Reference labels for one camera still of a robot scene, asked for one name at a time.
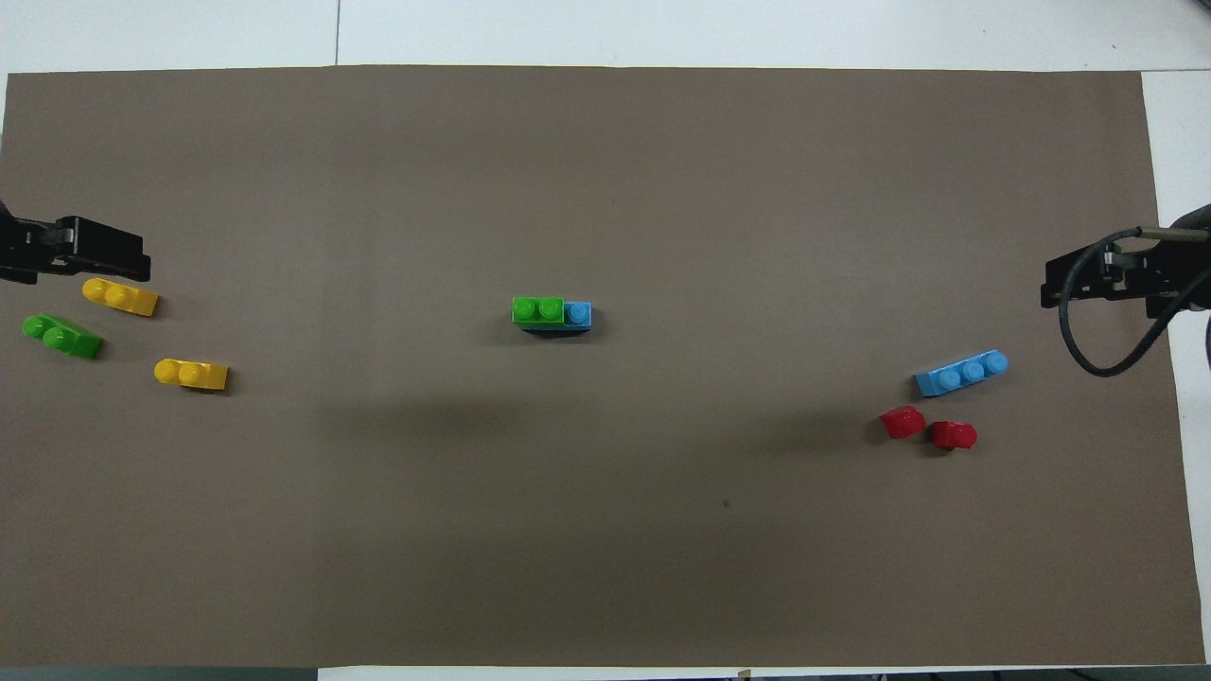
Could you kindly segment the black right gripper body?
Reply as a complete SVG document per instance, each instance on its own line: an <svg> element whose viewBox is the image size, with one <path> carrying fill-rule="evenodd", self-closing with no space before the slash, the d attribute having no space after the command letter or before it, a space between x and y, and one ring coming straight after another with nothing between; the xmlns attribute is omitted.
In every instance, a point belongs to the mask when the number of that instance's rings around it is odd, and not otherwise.
<svg viewBox="0 0 1211 681"><path fill-rule="evenodd" d="M1159 242L1157 246L1129 254L1133 269L1127 269L1123 288L1117 296L1124 299L1143 299L1144 315L1160 317L1182 290L1194 284L1200 274L1207 274L1203 284L1186 294L1177 310L1211 309L1211 241L1207 242Z"/></svg>

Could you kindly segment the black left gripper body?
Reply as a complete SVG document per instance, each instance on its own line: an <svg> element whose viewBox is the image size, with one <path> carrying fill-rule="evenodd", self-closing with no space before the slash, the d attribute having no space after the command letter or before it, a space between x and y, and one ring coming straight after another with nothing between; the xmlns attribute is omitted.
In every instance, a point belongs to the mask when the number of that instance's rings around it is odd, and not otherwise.
<svg viewBox="0 0 1211 681"><path fill-rule="evenodd" d="M56 251L44 244L53 223L16 217L0 201L0 280L35 285L40 274L56 274Z"/></svg>

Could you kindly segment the green two-stud block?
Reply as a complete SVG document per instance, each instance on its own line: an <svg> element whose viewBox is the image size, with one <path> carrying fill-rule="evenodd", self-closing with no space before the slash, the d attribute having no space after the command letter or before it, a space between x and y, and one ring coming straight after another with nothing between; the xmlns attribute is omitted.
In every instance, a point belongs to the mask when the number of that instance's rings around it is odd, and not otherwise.
<svg viewBox="0 0 1211 681"><path fill-rule="evenodd" d="M561 297L513 297L511 324L520 327L561 327L566 324L564 299Z"/></svg>
<svg viewBox="0 0 1211 681"><path fill-rule="evenodd" d="M41 340L44 347L69 357L91 357L99 351L103 338L65 317L38 314L22 322L27 337Z"/></svg>

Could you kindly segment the blue three-stud block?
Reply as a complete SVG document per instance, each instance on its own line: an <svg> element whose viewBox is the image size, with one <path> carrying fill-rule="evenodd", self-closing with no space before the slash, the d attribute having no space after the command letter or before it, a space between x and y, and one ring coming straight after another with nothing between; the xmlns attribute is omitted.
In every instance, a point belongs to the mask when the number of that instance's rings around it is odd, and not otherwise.
<svg viewBox="0 0 1211 681"><path fill-rule="evenodd" d="M1009 366L1008 355L991 349L922 372L922 374L914 374L914 380L922 396L939 397L943 396L945 393L960 391L962 388L983 382L991 376L1003 374Z"/></svg>
<svg viewBox="0 0 1211 681"><path fill-rule="evenodd" d="M541 338L576 337L592 331L592 307L585 301L564 302L564 322L561 326L520 326L520 330Z"/></svg>

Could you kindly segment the yellow two-stud block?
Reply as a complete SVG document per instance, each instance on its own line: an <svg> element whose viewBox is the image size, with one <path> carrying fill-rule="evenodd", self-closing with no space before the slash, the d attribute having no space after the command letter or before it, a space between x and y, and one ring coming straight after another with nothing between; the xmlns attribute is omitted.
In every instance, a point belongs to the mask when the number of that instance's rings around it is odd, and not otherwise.
<svg viewBox="0 0 1211 681"><path fill-rule="evenodd" d="M167 385L194 389L194 391L225 391L229 366L216 362L200 362L161 357L154 366L155 379Z"/></svg>
<svg viewBox="0 0 1211 681"><path fill-rule="evenodd" d="M96 305L111 307L137 316L153 316L160 299L160 294L151 290L114 284L103 277L87 279L81 285L81 294Z"/></svg>

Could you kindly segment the brown table mat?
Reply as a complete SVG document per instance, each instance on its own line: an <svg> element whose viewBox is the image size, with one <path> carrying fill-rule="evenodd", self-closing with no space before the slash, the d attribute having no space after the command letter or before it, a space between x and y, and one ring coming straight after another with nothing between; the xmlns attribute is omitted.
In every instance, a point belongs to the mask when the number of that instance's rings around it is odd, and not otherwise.
<svg viewBox="0 0 1211 681"><path fill-rule="evenodd" d="M13 75L0 198L161 297L0 284L0 665L1203 663L1167 347L1039 307L1157 221L1135 73Z"/></svg>

